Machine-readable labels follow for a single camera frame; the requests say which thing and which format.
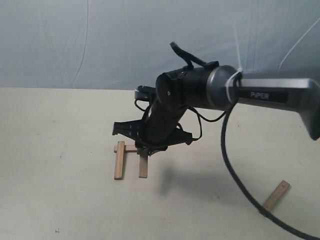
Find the label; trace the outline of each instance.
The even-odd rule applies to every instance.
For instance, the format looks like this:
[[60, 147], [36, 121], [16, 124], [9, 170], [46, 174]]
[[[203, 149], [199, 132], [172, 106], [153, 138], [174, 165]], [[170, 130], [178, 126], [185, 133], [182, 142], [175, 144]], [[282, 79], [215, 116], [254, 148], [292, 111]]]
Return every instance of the label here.
[[252, 99], [285, 104], [288, 101], [288, 93], [285, 91], [250, 91], [238, 90], [239, 98]]

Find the white backdrop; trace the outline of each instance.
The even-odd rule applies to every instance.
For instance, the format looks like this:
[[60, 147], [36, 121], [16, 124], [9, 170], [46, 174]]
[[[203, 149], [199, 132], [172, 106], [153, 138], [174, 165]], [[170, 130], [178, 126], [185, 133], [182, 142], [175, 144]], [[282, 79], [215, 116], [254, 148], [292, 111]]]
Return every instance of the white backdrop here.
[[0, 87], [133, 89], [184, 65], [177, 42], [246, 72], [318, 72], [318, 0], [3, 0]]

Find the wooden stick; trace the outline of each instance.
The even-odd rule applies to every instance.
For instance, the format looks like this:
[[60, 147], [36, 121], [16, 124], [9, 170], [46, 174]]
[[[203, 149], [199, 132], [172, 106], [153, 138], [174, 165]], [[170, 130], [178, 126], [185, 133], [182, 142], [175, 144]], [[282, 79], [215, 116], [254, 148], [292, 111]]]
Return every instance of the wooden stick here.
[[[113, 148], [113, 152], [117, 152], [117, 148], [118, 146], [114, 146]], [[125, 145], [124, 146], [124, 152], [125, 153], [136, 153], [137, 152], [137, 149], [136, 149], [136, 146], [135, 145]]]
[[146, 179], [148, 177], [148, 154], [142, 153], [139, 156], [139, 178]]
[[262, 206], [266, 210], [271, 211], [289, 188], [290, 188], [290, 184], [282, 180]]
[[114, 170], [115, 180], [123, 179], [124, 156], [125, 156], [125, 142], [118, 141], [116, 159], [115, 159], [115, 170]]

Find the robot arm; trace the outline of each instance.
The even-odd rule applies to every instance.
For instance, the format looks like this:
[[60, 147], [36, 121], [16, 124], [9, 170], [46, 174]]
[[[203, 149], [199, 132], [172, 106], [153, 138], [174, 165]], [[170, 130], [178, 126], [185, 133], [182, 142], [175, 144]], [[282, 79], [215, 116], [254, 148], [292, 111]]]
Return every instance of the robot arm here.
[[[147, 151], [152, 155], [171, 145], [191, 144], [192, 134], [177, 127], [184, 113], [191, 107], [227, 111], [235, 99], [230, 81], [237, 74], [235, 68], [219, 66], [217, 61], [206, 63], [174, 42], [170, 45], [187, 66], [159, 75], [155, 88], [137, 87], [135, 100], [149, 102], [142, 119], [113, 126], [113, 135], [135, 141], [138, 154]], [[314, 79], [255, 73], [238, 77], [238, 103], [297, 112], [309, 136], [313, 140], [320, 137], [320, 84]]]

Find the white table surface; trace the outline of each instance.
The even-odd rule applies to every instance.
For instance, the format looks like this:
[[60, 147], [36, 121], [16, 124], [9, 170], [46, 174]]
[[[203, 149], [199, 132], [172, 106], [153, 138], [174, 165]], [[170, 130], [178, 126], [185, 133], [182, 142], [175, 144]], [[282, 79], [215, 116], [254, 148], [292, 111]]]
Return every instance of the white table surface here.
[[[221, 155], [221, 123], [203, 138], [149, 158], [127, 156], [114, 180], [113, 122], [139, 119], [133, 91], [0, 88], [1, 240], [291, 240], [242, 195]], [[208, 118], [219, 114], [201, 110]], [[188, 112], [185, 130], [199, 134]], [[320, 236], [320, 142], [296, 113], [238, 105], [227, 131], [230, 160], [262, 203], [286, 180], [273, 213]]]

